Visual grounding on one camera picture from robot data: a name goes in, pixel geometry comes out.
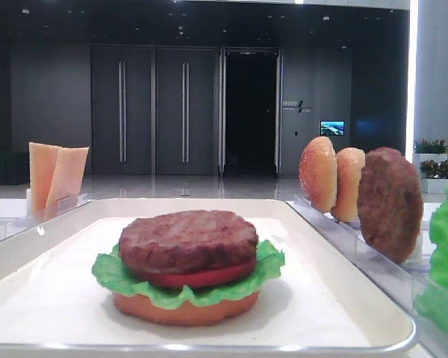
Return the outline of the brown meat patty on burger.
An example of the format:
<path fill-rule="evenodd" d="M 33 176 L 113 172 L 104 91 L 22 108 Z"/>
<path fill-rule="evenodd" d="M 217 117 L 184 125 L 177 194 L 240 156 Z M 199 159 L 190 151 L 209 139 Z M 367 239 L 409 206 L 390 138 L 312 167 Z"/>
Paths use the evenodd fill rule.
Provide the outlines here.
<path fill-rule="evenodd" d="M 256 258 L 253 224 L 232 211 L 188 210 L 140 218 L 119 238 L 119 257 L 135 272 L 191 274 Z"/>

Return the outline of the red tomato slice on burger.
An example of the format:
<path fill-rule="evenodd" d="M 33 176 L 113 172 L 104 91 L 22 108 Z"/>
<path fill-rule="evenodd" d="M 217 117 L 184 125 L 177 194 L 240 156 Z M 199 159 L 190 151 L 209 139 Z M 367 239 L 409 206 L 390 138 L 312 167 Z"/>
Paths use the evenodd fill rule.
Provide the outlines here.
<path fill-rule="evenodd" d="M 152 285 L 165 288 L 203 288 L 216 286 L 224 283 L 234 282 L 249 276 L 255 268 L 256 259 L 228 266 L 225 268 L 197 271 L 189 274 L 142 274 L 142 279 L 149 281 Z"/>

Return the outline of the green lettuce leaf on burger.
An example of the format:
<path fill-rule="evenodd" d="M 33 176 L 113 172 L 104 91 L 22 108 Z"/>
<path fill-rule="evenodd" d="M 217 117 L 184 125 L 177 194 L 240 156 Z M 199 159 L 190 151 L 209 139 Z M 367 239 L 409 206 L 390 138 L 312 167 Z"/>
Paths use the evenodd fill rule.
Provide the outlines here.
<path fill-rule="evenodd" d="M 281 276 L 285 264 L 284 252 L 270 241 L 258 243 L 257 263 L 250 276 L 241 280 L 211 286 L 203 289 L 165 289 L 153 286 L 134 277 L 125 267 L 115 245 L 109 254 L 98 254 L 92 267 L 92 274 L 100 286 L 126 297 L 142 295 L 149 298 L 156 307 L 175 310 L 189 302 L 197 307 L 208 307 L 222 301 L 238 301 L 258 292 L 265 281 Z"/>

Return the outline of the standing brown meat patty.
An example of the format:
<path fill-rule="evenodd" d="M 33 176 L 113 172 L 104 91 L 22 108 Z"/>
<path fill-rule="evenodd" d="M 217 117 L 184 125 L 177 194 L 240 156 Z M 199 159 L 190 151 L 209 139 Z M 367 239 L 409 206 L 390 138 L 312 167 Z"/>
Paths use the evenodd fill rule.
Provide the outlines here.
<path fill-rule="evenodd" d="M 414 251 L 423 217 L 420 175 L 396 149 L 369 151 L 358 185 L 358 217 L 365 242 L 395 263 Z"/>

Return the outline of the standing green lettuce leaf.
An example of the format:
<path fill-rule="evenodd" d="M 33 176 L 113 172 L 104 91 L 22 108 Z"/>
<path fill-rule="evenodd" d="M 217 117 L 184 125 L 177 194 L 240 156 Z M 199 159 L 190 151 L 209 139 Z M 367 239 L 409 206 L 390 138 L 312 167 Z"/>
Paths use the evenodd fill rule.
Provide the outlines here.
<path fill-rule="evenodd" d="M 436 245 L 430 259 L 432 283 L 417 296 L 416 308 L 448 335 L 448 187 L 447 199 L 431 216 L 429 238 Z"/>

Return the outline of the sesame bun far right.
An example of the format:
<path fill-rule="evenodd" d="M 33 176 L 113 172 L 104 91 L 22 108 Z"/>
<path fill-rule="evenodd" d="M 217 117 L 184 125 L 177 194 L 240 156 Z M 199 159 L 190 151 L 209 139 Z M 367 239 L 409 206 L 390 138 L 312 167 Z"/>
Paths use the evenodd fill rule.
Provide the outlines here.
<path fill-rule="evenodd" d="M 329 212 L 337 198 L 337 158 L 331 140 L 312 139 L 299 162 L 299 182 L 303 195 L 321 213 Z"/>

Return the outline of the bottom bun on tray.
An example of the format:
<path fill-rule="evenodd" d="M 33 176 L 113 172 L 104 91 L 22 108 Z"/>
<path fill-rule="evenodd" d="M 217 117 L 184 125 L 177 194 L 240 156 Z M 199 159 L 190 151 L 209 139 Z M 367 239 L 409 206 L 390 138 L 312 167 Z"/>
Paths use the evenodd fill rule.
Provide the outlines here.
<path fill-rule="evenodd" d="M 155 306 L 151 300 L 144 295 L 124 296 L 113 293 L 113 303 L 122 313 L 156 324 L 182 326 L 182 327 L 204 327 L 227 318 L 232 318 L 249 311 L 256 303 L 259 292 L 237 301 L 224 300 L 217 304 L 206 307 L 198 307 L 189 301 L 185 301 L 174 310 L 166 310 Z"/>

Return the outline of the white planter with plants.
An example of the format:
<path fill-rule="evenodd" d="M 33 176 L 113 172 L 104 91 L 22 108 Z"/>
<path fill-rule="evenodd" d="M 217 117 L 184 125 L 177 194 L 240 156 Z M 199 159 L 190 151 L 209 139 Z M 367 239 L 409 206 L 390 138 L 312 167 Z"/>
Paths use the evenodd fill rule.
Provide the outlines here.
<path fill-rule="evenodd" d="M 448 187 L 448 144 L 445 139 L 414 142 L 413 164 L 420 173 L 422 192 L 444 194 Z"/>

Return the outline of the white rectangular metal tray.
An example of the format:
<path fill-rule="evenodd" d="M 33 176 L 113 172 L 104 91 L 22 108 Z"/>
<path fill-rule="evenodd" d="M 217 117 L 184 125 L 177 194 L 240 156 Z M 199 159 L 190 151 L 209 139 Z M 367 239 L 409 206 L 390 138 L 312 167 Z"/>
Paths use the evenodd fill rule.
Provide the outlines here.
<path fill-rule="evenodd" d="M 91 269 L 138 217 L 230 210 L 285 255 L 247 313 L 164 327 L 118 312 Z M 403 357 L 414 319 L 283 201 L 112 198 L 0 242 L 0 357 Z"/>

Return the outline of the clear acrylic left rack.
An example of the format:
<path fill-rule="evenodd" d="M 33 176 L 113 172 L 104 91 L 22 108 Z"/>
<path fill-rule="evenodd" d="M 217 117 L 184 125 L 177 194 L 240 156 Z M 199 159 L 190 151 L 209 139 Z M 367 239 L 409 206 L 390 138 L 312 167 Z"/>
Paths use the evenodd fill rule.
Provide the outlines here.
<path fill-rule="evenodd" d="M 49 219 L 68 213 L 91 201 L 87 194 L 60 199 L 56 205 L 42 211 L 31 212 L 31 191 L 26 198 L 0 198 L 0 242 L 30 228 L 40 226 Z"/>

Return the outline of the clear acrylic rack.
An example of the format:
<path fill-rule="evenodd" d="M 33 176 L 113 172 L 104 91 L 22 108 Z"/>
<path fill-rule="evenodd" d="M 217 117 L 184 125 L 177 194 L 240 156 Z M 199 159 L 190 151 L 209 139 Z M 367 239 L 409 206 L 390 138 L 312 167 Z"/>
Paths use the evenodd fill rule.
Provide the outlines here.
<path fill-rule="evenodd" d="M 291 204 L 384 293 L 413 315 L 420 331 L 420 345 L 431 356 L 448 357 L 448 290 L 429 276 L 435 249 L 429 240 L 429 220 L 439 203 L 424 204 L 417 247 L 410 259 L 400 265 L 364 242 L 359 222 L 339 223 L 329 214 L 319 213 L 300 195 L 295 195 Z"/>
<path fill-rule="evenodd" d="M 0 242 L 30 228 L 40 226 L 49 219 L 68 213 L 91 201 L 87 194 L 60 199 L 56 205 L 42 211 L 31 212 L 31 191 L 26 198 L 0 198 Z"/>

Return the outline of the clear acrylic right rack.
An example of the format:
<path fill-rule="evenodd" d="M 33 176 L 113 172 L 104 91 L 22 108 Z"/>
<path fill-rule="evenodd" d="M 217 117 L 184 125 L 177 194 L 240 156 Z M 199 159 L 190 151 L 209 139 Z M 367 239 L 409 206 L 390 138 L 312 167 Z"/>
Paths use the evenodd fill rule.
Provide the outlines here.
<path fill-rule="evenodd" d="M 448 290 L 429 276 L 435 249 L 429 240 L 429 220 L 439 203 L 424 204 L 417 247 L 410 259 L 400 265 L 364 242 L 359 222 L 339 223 L 329 214 L 319 213 L 300 195 L 295 195 L 291 204 L 384 293 L 413 315 L 420 331 L 420 345 L 431 356 L 448 357 Z"/>

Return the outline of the small wall display screen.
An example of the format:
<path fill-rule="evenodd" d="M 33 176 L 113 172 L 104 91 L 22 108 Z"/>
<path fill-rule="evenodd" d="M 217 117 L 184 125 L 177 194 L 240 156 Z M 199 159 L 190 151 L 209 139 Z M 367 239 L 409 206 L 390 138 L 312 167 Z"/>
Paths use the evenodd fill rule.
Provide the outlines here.
<path fill-rule="evenodd" d="M 343 136 L 345 121 L 321 121 L 320 136 Z"/>

